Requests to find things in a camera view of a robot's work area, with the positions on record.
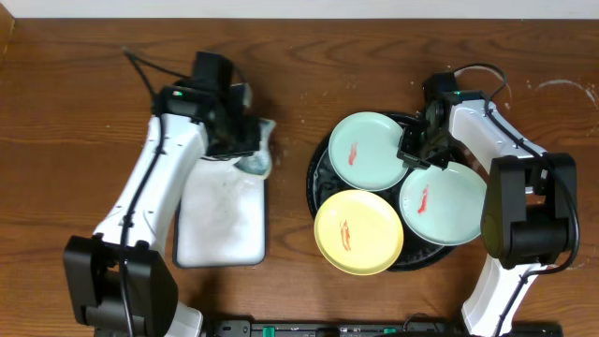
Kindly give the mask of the green yellow sponge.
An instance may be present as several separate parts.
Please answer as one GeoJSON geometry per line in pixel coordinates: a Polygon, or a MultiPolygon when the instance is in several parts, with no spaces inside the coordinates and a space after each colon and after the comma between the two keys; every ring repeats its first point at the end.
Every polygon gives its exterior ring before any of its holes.
{"type": "Polygon", "coordinates": [[[276,126],[276,122],[269,119],[259,119],[260,141],[257,152],[243,157],[233,167],[242,173],[251,175],[260,180],[266,180],[272,170],[272,158],[270,154],[270,135],[276,126]]]}

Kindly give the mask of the yellow plate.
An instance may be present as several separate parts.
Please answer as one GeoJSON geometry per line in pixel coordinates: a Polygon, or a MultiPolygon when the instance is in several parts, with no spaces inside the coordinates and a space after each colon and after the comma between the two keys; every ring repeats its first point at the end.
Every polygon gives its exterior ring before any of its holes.
{"type": "Polygon", "coordinates": [[[314,238],[325,259],[349,274],[387,270],[402,252],[402,221],[372,192],[345,190],[328,198],[314,219],[314,238]]]}

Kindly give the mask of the light green plate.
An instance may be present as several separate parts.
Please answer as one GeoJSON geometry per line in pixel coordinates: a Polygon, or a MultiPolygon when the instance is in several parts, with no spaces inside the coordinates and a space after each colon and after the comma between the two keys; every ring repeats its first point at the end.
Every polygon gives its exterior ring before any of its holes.
{"type": "Polygon", "coordinates": [[[329,161],[356,189],[382,191],[397,184],[408,167],[397,157],[403,128],[382,113],[363,111],[341,120],[329,137],[329,161]]]}
{"type": "Polygon", "coordinates": [[[400,212],[421,239],[443,246],[470,242],[481,234],[486,183],[455,162],[447,168],[416,169],[402,184],[400,212]]]}

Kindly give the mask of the light green plate top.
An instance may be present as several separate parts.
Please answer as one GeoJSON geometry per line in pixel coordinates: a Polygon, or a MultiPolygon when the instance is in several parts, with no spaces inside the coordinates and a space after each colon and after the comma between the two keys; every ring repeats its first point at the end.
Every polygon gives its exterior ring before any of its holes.
{"type": "Polygon", "coordinates": [[[382,113],[363,111],[341,120],[329,137],[329,161],[356,189],[382,191],[397,184],[408,167],[397,157],[403,128],[382,113]]]}

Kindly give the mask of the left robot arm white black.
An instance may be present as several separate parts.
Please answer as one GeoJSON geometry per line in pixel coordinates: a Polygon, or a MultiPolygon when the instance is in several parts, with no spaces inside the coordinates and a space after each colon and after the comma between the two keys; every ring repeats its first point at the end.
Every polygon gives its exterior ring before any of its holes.
{"type": "Polygon", "coordinates": [[[271,120],[249,115],[248,85],[168,86],[139,159],[90,237],[64,266],[76,320],[99,336],[198,336],[165,261],[183,269],[252,266],[266,255],[271,120]]]}

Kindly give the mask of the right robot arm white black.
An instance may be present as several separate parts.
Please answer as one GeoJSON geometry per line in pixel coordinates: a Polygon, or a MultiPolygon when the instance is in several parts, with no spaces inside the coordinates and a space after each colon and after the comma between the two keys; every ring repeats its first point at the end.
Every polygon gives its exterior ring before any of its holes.
{"type": "Polygon", "coordinates": [[[399,142],[416,173],[447,172],[445,145],[464,146],[489,175],[475,220],[488,252],[461,309],[468,333],[505,336],[533,281],[569,268],[580,241],[576,163],[521,135],[481,92],[425,96],[425,109],[399,142]]]}

